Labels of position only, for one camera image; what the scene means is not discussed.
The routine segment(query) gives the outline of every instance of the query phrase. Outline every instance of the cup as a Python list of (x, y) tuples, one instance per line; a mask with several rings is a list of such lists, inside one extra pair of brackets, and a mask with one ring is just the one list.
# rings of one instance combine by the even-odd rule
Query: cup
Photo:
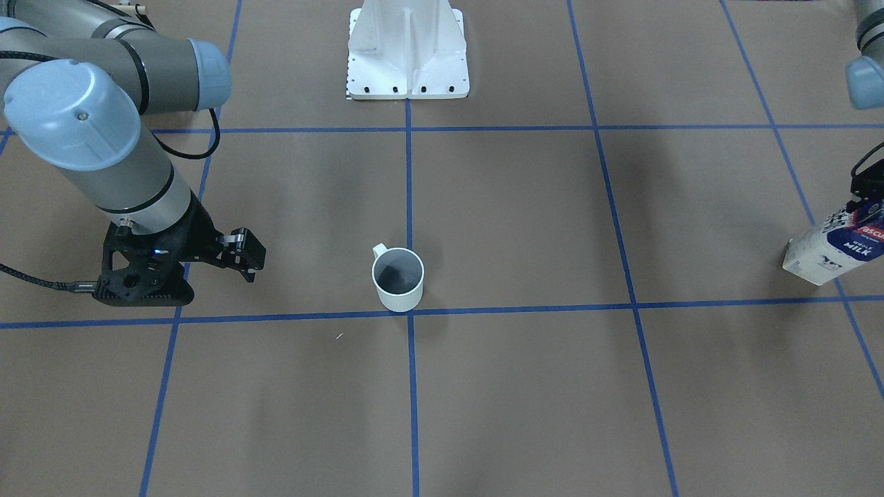
[(393, 312), (408, 312), (423, 296), (423, 261), (407, 248), (387, 248), (379, 243), (372, 249), (375, 262), (371, 280), (384, 307)]

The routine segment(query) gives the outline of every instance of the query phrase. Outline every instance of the white and blue carton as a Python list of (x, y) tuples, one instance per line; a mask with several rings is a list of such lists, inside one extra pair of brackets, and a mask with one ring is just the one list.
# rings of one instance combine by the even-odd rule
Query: white and blue carton
[(822, 285), (884, 254), (880, 200), (845, 207), (789, 241), (782, 269)]

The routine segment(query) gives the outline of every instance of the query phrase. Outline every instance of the mug handle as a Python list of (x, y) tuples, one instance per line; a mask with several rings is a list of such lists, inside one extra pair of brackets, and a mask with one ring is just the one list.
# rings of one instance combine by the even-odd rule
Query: mug handle
[(377, 259), (378, 257), (381, 257), (381, 254), (383, 254), (387, 250), (388, 248), (386, 247), (386, 245), (384, 245), (383, 243), (378, 243), (371, 251), (375, 253), (375, 258)]

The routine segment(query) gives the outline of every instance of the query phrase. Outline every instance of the white plastic bracket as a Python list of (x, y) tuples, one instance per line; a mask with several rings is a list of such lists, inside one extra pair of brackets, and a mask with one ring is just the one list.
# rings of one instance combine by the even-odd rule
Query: white plastic bracket
[(463, 13), (448, 0), (365, 0), (350, 13), (347, 97), (463, 98)]

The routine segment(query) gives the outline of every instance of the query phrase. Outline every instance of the light blue joint cap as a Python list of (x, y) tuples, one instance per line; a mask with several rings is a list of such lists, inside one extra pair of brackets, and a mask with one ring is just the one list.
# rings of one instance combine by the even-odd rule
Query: light blue joint cap
[(884, 105), (884, 70), (871, 57), (862, 56), (847, 64), (850, 103), (859, 110)]
[(141, 135), (129, 95), (96, 65), (71, 59), (33, 65), (4, 95), (10, 127), (41, 159), (98, 171), (126, 158)]
[(233, 86), (227, 57), (210, 42), (187, 40), (194, 45), (196, 71), (200, 79), (200, 102), (194, 110), (220, 107), (230, 98)]
[(29, 27), (29, 28), (33, 29), (34, 31), (38, 31), (38, 32), (42, 33), (42, 31), (40, 31), (36, 27), (31, 26), (30, 24), (27, 24), (25, 21), (18, 20), (15, 18), (0, 17), (0, 31), (5, 31), (7, 29), (12, 29), (14, 27)]

